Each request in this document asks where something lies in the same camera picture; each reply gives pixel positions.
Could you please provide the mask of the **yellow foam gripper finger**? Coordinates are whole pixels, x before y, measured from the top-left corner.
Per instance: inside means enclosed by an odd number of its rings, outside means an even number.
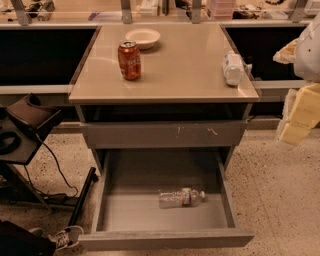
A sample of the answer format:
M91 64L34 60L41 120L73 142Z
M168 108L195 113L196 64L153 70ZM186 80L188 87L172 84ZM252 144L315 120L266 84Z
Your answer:
M288 43L286 46L281 48L279 51L277 51L273 56L273 60L281 64L294 63L296 59L296 56L295 56L296 46L297 46L297 39L294 39L290 43Z
M281 146L297 146L320 122L320 84L290 89L285 97L282 119L276 131Z

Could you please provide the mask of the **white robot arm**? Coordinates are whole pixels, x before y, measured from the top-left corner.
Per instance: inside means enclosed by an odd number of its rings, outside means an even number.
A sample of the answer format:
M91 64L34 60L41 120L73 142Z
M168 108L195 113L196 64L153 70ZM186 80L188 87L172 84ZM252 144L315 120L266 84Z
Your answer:
M277 51L273 60L292 63L295 75L307 82L299 90L288 91L277 127L277 144L290 150L320 122L320 13L297 39Z

